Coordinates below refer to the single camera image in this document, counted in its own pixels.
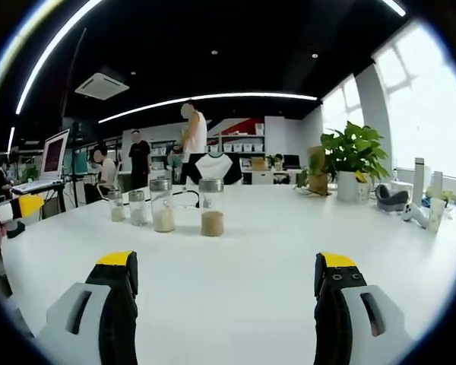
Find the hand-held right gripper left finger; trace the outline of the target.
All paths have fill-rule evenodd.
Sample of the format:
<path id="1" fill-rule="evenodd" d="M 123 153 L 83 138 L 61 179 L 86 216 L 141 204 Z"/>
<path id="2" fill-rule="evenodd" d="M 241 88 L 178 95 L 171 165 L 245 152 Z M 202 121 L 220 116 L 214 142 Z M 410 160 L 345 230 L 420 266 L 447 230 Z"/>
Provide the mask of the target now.
<path id="1" fill-rule="evenodd" d="M 37 347 L 52 364 L 136 364 L 137 295 L 137 253 L 105 255 L 47 309 Z"/>

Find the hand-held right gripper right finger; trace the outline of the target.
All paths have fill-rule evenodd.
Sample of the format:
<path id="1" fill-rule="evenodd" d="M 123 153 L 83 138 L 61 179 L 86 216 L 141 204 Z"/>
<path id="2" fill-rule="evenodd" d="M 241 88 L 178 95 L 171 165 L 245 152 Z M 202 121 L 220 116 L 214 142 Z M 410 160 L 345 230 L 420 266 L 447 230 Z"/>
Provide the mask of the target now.
<path id="1" fill-rule="evenodd" d="M 318 253 L 314 292 L 315 364 L 398 364 L 413 347 L 402 310 L 352 259 Z"/>

